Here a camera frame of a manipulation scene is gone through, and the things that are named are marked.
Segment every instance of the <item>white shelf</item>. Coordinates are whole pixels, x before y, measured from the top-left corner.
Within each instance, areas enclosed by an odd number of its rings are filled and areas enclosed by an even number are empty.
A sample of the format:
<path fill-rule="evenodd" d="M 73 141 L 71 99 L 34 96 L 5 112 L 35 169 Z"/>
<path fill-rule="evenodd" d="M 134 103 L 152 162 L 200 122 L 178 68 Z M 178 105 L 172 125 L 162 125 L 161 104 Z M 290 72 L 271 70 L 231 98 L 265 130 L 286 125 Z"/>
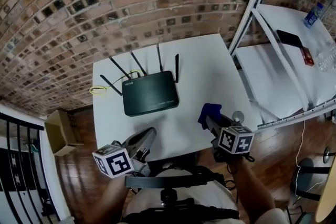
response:
<path fill-rule="evenodd" d="M 251 90 L 251 87 L 250 85 L 248 84 L 248 81 L 247 81 L 247 78 L 245 76 L 245 73 L 243 70 L 239 70 L 238 71 L 239 75 L 240 75 L 240 78 L 242 79 L 242 82 L 243 82 L 243 85 L 245 87 L 245 90 L 246 90 L 246 93 L 247 93 L 247 96 L 250 100 L 254 100 L 254 96 L 252 94 L 252 90 Z M 253 109 L 253 116 L 255 117 L 255 122 L 257 125 L 262 125 L 263 124 L 263 121 L 261 119 L 261 111 L 252 105 L 252 109 Z"/>
<path fill-rule="evenodd" d="M 313 58 L 326 42 L 334 42 L 320 20 L 311 29 L 303 24 L 307 13 L 264 4 L 260 4 L 257 9 L 274 32 L 279 29 L 297 35 L 303 46 L 309 48 Z M 279 47 L 297 75 L 310 104 L 316 106 L 333 98 L 336 94 L 336 74 L 324 73 L 317 66 L 305 65 L 301 52 L 296 47 L 282 43 L 279 43 Z"/>
<path fill-rule="evenodd" d="M 297 90 L 271 44 L 237 48 L 236 56 L 259 105 L 281 119 L 302 109 Z M 265 123 L 274 121 L 262 115 Z"/>

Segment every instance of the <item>blue cloth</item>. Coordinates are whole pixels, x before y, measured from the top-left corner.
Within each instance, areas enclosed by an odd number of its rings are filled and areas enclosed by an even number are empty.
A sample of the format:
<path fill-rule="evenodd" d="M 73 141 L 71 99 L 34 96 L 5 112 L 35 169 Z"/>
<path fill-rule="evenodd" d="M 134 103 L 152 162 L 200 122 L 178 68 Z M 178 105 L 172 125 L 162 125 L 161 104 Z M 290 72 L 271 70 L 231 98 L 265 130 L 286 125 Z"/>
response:
<path fill-rule="evenodd" d="M 206 116 L 210 116 L 215 122 L 220 122 L 221 115 L 220 110 L 222 108 L 221 104 L 204 104 L 200 117 L 198 118 L 198 123 L 202 125 L 202 128 L 208 129 L 208 125 L 206 124 Z"/>

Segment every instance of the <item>brick wall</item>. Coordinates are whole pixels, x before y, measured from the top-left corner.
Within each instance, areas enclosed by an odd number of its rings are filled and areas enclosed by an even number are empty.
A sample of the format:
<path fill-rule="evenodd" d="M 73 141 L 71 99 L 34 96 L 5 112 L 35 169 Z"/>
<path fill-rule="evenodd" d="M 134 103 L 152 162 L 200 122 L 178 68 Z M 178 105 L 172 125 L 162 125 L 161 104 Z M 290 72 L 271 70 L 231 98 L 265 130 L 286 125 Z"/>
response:
<path fill-rule="evenodd" d="M 92 64 L 131 49 L 220 33 L 248 0 L 0 0 L 0 95 L 46 115 L 92 103 Z M 264 0 L 289 5 L 295 0 Z M 243 45 L 267 42 L 253 22 Z"/>

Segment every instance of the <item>router antenna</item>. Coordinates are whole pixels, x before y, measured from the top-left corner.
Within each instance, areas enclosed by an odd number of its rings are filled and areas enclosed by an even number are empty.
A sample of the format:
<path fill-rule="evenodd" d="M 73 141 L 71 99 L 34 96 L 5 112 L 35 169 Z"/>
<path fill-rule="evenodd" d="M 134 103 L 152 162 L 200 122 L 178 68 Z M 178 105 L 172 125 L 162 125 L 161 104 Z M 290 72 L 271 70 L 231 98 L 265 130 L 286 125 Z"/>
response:
<path fill-rule="evenodd" d="M 141 69 L 141 71 L 142 71 L 142 73 L 143 73 L 145 76 L 147 76 L 146 71 L 142 68 L 141 64 L 139 63 L 139 61 L 137 60 L 137 58 L 135 57 L 135 55 L 134 55 L 134 53 L 133 53 L 132 51 L 131 51 L 131 55 L 132 55 L 133 59 L 137 62 L 138 66 L 140 67 L 140 69 Z"/>
<path fill-rule="evenodd" d="M 118 65 L 118 63 L 117 63 L 116 61 L 114 61 L 114 59 L 113 59 L 111 56 L 110 56 L 109 58 L 110 58 L 110 60 L 114 63 L 114 65 L 115 65 L 116 67 L 118 67 L 119 70 L 120 70 L 121 72 L 124 73 L 124 75 L 125 75 L 128 79 L 132 79 L 132 78 L 130 77 L 130 75 L 128 75 L 128 74 L 125 72 L 125 70 L 123 70 L 123 69 L 120 67 L 120 65 Z"/>
<path fill-rule="evenodd" d="M 178 75 L 179 75 L 179 59 L 180 55 L 175 55 L 175 82 L 178 83 Z"/>
<path fill-rule="evenodd" d="M 100 77 L 114 90 L 117 92 L 118 95 L 122 96 L 122 93 L 115 87 L 113 86 L 113 84 L 107 79 L 105 78 L 105 76 L 100 75 Z"/>
<path fill-rule="evenodd" d="M 161 56 L 160 56 L 160 48 L 159 48 L 159 44 L 156 44 L 156 48 L 158 49 L 157 56 L 159 57 L 160 71 L 163 72 L 163 67 L 162 67 L 162 63 L 161 63 Z"/>

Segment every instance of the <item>smartphone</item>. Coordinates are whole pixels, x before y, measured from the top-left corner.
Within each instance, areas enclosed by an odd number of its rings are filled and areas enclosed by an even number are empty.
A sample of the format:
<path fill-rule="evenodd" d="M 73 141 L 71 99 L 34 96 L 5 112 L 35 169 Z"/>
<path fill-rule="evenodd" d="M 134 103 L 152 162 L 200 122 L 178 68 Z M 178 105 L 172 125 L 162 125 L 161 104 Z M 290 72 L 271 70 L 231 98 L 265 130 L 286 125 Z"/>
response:
<path fill-rule="evenodd" d="M 288 44 L 300 49 L 303 47 L 301 40 L 297 35 L 293 35 L 291 33 L 281 30 L 277 30 L 277 34 L 279 36 L 281 43 Z"/>

